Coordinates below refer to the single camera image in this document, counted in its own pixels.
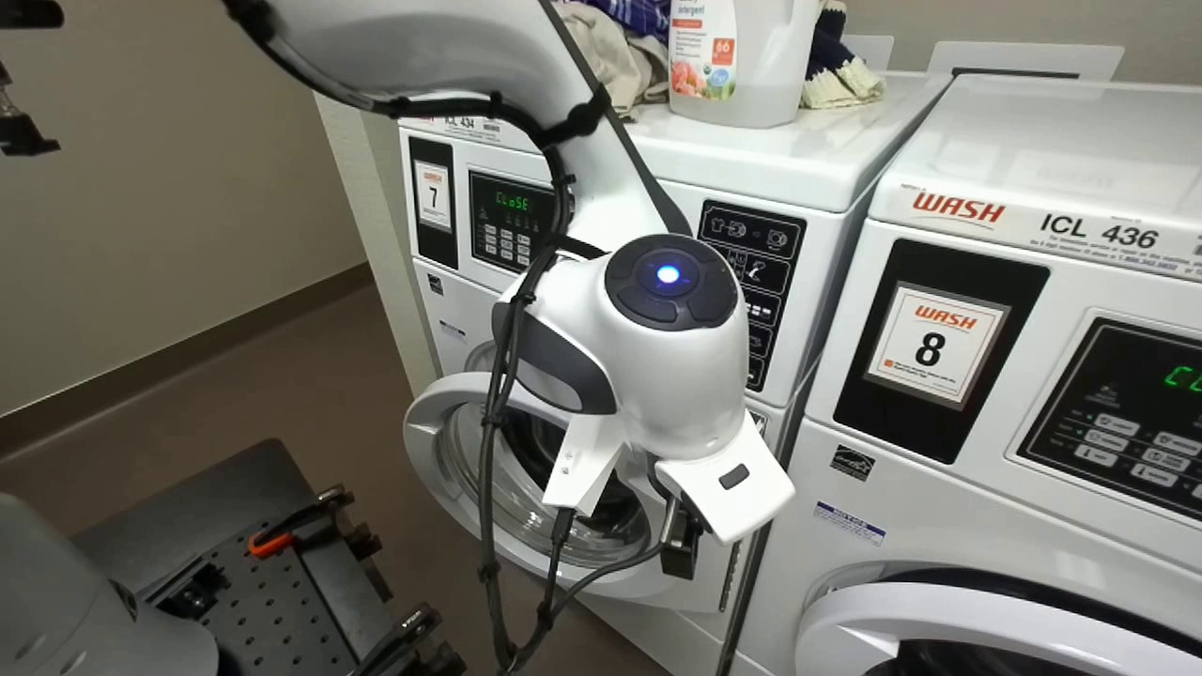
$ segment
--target washing machine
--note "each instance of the washing machine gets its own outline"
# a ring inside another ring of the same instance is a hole
[[[896,75],[892,99],[862,114],[808,114],[792,127],[709,127],[642,110],[630,139],[675,207],[742,274],[752,315],[747,410],[779,447],[792,391],[817,363],[868,191],[885,161],[918,127],[947,79]],[[495,119],[406,119],[399,127],[410,197],[413,274],[445,380],[416,395],[406,452],[425,490],[476,535],[476,443],[493,363],[493,306],[531,262],[531,234],[551,218],[545,161]],[[371,257],[406,266],[406,251]],[[495,467],[495,540],[531,576],[549,567],[551,515],[540,480],[564,436],[564,413],[515,395]],[[648,459],[623,459],[594,520],[564,551],[564,582],[639,551],[665,520]],[[713,674],[743,579],[743,546],[702,537],[700,571],[660,562],[590,586],[590,611],[668,674]]]
[[[1198,119],[947,90],[862,234],[743,674],[1202,674]]]

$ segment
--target blue light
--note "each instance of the blue light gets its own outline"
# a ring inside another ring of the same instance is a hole
[[[665,266],[654,271],[654,278],[658,278],[660,287],[679,287],[685,274],[679,274],[679,266],[665,262]]]

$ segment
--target floor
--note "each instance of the floor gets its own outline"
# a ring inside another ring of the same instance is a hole
[[[0,494],[79,535],[207,467],[277,436],[314,484],[356,494],[355,515],[382,537],[375,567],[401,616],[445,611],[445,640],[493,674],[488,619],[474,579],[476,540],[416,484],[401,454],[410,387],[375,290],[331,302],[101,418],[79,420],[0,461]],[[510,623],[531,628],[536,586],[505,576]],[[531,676],[658,676],[660,670],[600,619],[567,611]]]

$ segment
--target bottle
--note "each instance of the bottle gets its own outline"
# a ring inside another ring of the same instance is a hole
[[[818,0],[672,0],[672,114],[733,127],[797,119],[818,10]]]

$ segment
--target washer door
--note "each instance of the washer door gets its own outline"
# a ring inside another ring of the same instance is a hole
[[[480,535],[476,454],[485,398],[488,372],[460,372],[433,383],[406,413],[406,452],[416,479],[470,535]],[[549,571],[549,535],[558,512],[540,502],[540,484],[558,467],[564,428],[564,410],[551,410],[549,402],[515,387],[510,425],[495,438],[493,524],[500,556],[525,567],[531,576]],[[628,480],[609,480],[594,520],[577,524],[564,550],[560,586],[570,586],[607,562],[628,560],[658,537],[665,502],[649,484],[637,480],[630,475],[623,479]],[[723,596],[724,560],[724,550],[702,550],[697,582],[668,579],[660,576],[660,562],[649,560],[637,571],[594,582],[590,592],[658,610],[713,611]]]
[[[1067,610],[931,582],[868,582],[813,606],[803,676],[1184,676],[1188,651]]]

